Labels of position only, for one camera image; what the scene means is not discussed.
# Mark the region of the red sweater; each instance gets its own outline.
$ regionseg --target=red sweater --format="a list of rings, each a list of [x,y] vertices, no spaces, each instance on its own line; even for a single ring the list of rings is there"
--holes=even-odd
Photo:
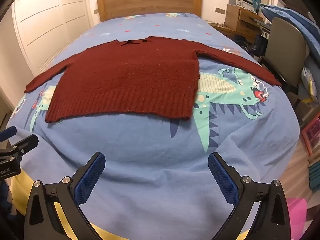
[[[271,85],[280,85],[260,65],[235,54],[194,41],[148,37],[88,48],[34,78],[25,93],[65,71],[46,122],[111,112],[190,118],[198,89],[198,57],[241,68]]]

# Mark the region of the metal screw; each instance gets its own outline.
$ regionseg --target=metal screw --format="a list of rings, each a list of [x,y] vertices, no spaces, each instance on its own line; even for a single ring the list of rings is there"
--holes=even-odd
[[[280,186],[280,185],[281,185],[280,181],[277,180],[277,179],[275,179],[275,180],[273,181],[273,184],[275,184],[276,186]]]
[[[64,178],[62,179],[62,182],[63,182],[63,183],[69,183],[69,181],[70,181],[70,177],[64,177]]]
[[[251,178],[248,177],[248,176],[244,176],[242,179],[243,179],[243,181],[244,181],[245,183],[251,182]]]
[[[39,186],[40,186],[40,184],[41,184],[41,182],[40,182],[39,180],[37,180],[37,181],[33,184],[33,186],[35,186],[35,187],[39,187]]]

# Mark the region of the electrical outlet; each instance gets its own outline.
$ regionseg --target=electrical outlet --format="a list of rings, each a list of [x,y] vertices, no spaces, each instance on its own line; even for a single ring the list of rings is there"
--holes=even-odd
[[[221,14],[225,14],[226,11],[216,7],[216,12],[221,13]]]

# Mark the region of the beige chair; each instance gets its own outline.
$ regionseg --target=beige chair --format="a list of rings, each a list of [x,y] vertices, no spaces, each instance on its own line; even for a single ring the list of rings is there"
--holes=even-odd
[[[298,94],[301,71],[308,54],[309,48],[301,32],[289,22],[274,18],[266,53],[260,63],[281,82],[285,93]]]

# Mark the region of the blue gripper pad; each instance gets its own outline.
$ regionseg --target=blue gripper pad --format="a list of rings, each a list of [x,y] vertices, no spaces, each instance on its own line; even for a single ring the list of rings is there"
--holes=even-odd
[[[11,126],[2,132],[0,132],[0,142],[4,142],[5,140],[11,138],[12,136],[17,134],[17,128],[15,126]]]
[[[236,206],[239,203],[238,187],[226,171],[229,166],[224,162],[222,158],[221,160],[225,168],[217,159],[217,157],[213,153],[211,153],[208,158],[208,166],[226,201],[229,204]]]
[[[74,202],[77,206],[87,202],[106,165],[106,159],[102,153],[95,153],[95,155],[88,161],[86,166],[84,166],[86,171],[74,187]]]

